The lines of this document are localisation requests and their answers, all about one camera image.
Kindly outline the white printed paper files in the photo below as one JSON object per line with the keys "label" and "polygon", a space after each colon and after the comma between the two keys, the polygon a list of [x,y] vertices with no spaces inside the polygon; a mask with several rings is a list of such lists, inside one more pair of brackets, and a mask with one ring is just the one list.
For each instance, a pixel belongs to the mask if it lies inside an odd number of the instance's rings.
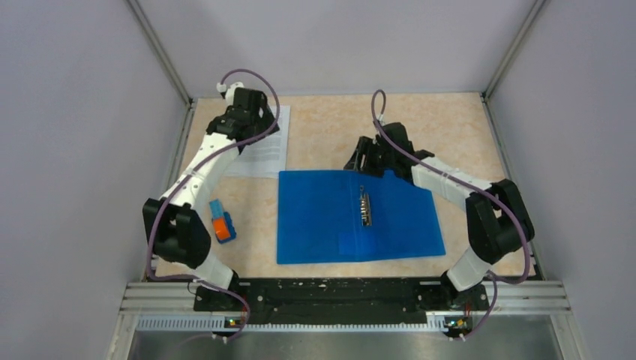
{"label": "white printed paper files", "polygon": [[225,176],[235,178],[277,179],[287,167],[291,106],[282,106],[278,127],[280,130],[244,148],[229,166]]}

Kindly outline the blue plastic folder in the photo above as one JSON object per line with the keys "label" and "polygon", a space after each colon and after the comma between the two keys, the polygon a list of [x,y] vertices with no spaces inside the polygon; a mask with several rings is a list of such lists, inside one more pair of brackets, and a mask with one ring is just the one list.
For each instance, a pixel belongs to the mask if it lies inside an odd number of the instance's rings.
{"label": "blue plastic folder", "polygon": [[[372,225],[362,226],[360,186]],[[393,172],[382,178],[346,170],[280,172],[276,259],[279,265],[360,263],[446,254],[429,190]]]}

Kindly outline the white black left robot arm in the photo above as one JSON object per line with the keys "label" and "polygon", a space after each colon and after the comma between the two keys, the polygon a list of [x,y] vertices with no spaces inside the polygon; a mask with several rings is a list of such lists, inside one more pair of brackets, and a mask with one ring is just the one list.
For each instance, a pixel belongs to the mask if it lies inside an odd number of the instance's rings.
{"label": "white black left robot arm", "polygon": [[231,284],[235,272],[213,253],[204,217],[213,190],[242,153],[245,141],[273,134],[279,127],[262,91],[239,85],[227,92],[226,103],[225,112],[208,123],[185,171],[159,199],[146,200],[142,216],[152,254],[188,267],[194,277],[214,286],[212,301],[231,310],[241,291]]}

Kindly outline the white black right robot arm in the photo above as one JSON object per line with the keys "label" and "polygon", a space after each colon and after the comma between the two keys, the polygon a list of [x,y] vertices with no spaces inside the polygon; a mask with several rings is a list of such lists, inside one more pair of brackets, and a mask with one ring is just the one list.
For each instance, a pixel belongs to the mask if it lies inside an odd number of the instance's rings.
{"label": "white black right robot arm", "polygon": [[513,181],[482,180],[449,166],[429,151],[415,150],[399,122],[381,126],[374,138],[360,137],[344,168],[376,177],[391,170],[399,179],[438,194],[465,212],[468,248],[442,274],[446,283],[439,289],[447,308],[461,308],[470,300],[470,289],[491,275],[492,266],[517,250],[524,255],[519,280],[525,281],[529,275],[529,244],[535,230]]}

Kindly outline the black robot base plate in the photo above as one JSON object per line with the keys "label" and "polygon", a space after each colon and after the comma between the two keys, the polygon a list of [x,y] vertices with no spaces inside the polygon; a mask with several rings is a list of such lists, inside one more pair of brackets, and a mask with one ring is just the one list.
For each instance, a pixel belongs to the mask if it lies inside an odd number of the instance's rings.
{"label": "black robot base plate", "polygon": [[195,292],[195,311],[242,312],[250,325],[423,324],[437,311],[488,309],[485,287],[457,292],[436,277],[242,278],[231,291]]}

